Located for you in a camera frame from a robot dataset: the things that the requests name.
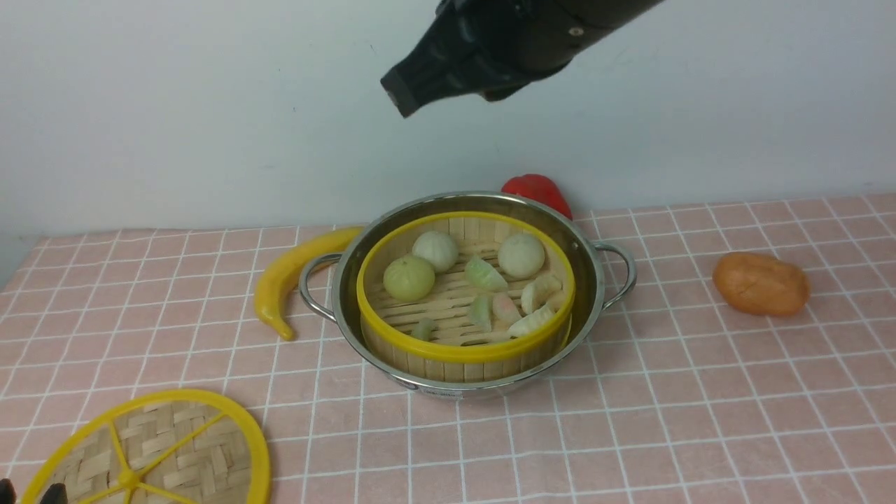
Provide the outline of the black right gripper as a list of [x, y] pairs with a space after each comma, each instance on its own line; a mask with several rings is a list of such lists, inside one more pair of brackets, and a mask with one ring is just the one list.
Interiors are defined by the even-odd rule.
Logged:
[[556, 1], [442, 1], [381, 86], [404, 118], [452, 97], [499, 102], [566, 67], [569, 20]]

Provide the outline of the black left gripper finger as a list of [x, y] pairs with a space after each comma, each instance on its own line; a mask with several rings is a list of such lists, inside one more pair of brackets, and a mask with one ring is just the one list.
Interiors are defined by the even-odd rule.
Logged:
[[45, 489], [39, 504], [68, 504], [67, 486], [65, 484], [51, 484]]

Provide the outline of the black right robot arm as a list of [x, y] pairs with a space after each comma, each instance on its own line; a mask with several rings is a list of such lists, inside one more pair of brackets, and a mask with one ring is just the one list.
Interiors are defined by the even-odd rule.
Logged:
[[442, 1], [416, 47], [381, 77], [407, 118], [438, 100], [499, 102], [566, 68], [653, 1]]

